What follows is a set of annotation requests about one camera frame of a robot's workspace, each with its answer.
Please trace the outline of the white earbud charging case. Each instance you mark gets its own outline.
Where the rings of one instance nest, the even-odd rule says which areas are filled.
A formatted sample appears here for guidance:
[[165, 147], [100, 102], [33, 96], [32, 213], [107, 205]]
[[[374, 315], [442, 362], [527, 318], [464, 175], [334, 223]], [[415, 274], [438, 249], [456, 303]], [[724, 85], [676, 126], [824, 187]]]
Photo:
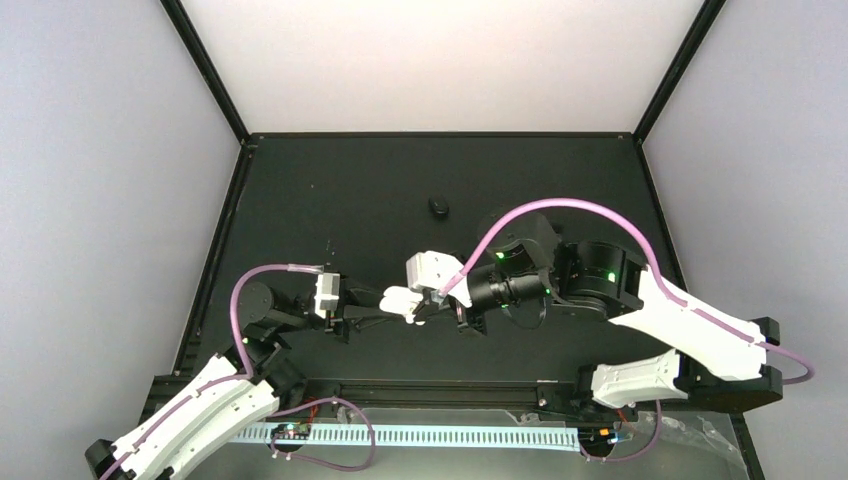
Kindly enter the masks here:
[[425, 319], [417, 319], [413, 311], [423, 301], [424, 295], [420, 291], [414, 291], [408, 287], [390, 286], [383, 292], [379, 302], [379, 309], [386, 313], [400, 315], [410, 325], [422, 326]]

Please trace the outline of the black oval object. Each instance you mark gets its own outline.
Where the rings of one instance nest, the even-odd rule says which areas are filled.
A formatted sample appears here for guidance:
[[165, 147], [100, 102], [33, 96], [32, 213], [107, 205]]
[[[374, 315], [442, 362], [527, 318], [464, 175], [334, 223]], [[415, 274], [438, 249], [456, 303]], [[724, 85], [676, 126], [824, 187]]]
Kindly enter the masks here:
[[446, 219], [450, 214], [449, 203], [440, 195], [434, 195], [428, 198], [428, 208], [431, 214], [437, 219]]

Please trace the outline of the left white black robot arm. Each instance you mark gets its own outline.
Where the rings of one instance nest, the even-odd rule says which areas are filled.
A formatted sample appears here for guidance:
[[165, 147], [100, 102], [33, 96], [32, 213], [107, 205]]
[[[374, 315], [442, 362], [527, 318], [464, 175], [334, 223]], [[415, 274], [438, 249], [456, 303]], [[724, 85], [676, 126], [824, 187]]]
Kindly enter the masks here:
[[351, 286], [338, 273], [320, 273], [312, 294], [288, 298], [250, 276], [230, 300], [234, 344], [204, 367], [137, 427], [100, 439], [85, 459], [96, 479], [184, 479], [200, 463], [257, 422], [293, 416], [277, 439], [306, 439], [315, 415], [335, 398], [308, 396], [305, 375], [289, 358], [285, 336], [323, 330], [348, 339], [364, 320], [397, 319], [381, 292]]

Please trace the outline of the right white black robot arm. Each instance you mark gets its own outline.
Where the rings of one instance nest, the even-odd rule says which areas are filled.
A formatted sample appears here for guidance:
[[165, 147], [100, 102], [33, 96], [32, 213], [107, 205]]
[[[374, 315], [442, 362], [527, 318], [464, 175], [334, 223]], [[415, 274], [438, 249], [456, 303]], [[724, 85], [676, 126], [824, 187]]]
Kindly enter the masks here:
[[783, 396], [782, 373], [767, 362], [768, 350], [780, 342], [772, 318], [720, 312], [618, 246], [567, 243], [537, 212], [506, 224], [484, 251], [491, 258], [484, 266], [433, 251], [410, 258], [408, 286], [420, 294], [411, 318], [420, 323], [449, 309], [461, 328], [484, 333], [488, 311], [534, 301], [665, 344], [664, 353], [646, 359], [580, 367], [568, 400], [582, 418], [664, 400], [734, 414]]

